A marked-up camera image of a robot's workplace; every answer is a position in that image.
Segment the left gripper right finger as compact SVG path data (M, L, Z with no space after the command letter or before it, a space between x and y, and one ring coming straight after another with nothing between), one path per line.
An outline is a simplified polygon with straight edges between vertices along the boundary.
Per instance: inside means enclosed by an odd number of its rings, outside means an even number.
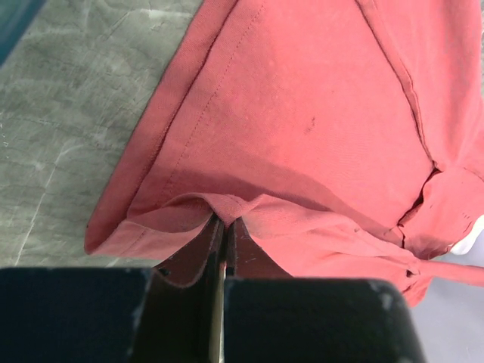
M370 279L293 278L241 219L227 234L227 362L423 362L408 307Z

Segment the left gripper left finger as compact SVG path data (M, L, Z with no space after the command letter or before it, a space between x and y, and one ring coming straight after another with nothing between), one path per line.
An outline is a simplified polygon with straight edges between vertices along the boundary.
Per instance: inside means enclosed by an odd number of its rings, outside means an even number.
M3 362L217 362L222 222L153 268L3 268Z

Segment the salmon pink t shirt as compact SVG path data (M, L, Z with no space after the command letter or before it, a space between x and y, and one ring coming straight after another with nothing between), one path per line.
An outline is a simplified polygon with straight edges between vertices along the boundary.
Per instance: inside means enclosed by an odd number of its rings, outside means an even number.
M204 1L85 234L164 260L241 219L294 277L377 278L411 305L483 216L477 1Z

